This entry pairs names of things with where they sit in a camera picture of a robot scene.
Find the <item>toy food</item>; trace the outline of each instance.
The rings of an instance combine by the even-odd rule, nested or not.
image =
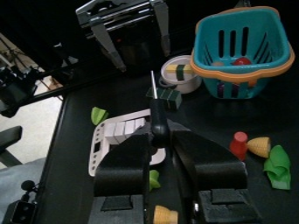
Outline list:
[[[252,63],[247,57],[240,57],[232,62],[234,66],[244,66],[244,65],[251,65],[251,64]]]

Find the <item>plastic basket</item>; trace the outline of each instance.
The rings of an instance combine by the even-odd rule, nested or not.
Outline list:
[[[248,58],[251,64],[234,66],[240,57]],[[236,8],[198,23],[191,68],[216,98],[252,98],[294,61],[277,9]]]

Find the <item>black table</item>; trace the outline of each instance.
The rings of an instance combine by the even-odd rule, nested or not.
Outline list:
[[[299,220],[299,79],[295,60],[290,71],[275,77],[259,96],[251,100],[228,101],[212,98],[207,88],[184,95],[178,111],[167,117],[228,148],[236,131],[248,139],[270,137],[273,146],[281,144],[291,158],[291,191],[273,189],[263,173],[265,159],[247,154],[247,188],[265,222],[297,223]],[[100,74],[95,66],[84,75]],[[90,147],[95,125],[94,107],[106,109],[110,117],[148,108],[146,92],[151,87],[148,73],[119,74],[71,92],[64,100],[38,193],[39,210],[35,223],[88,223],[94,200],[94,179],[88,174]],[[174,172],[160,166],[162,176]],[[174,187],[163,181],[163,186]],[[172,204],[172,195],[164,195]]]

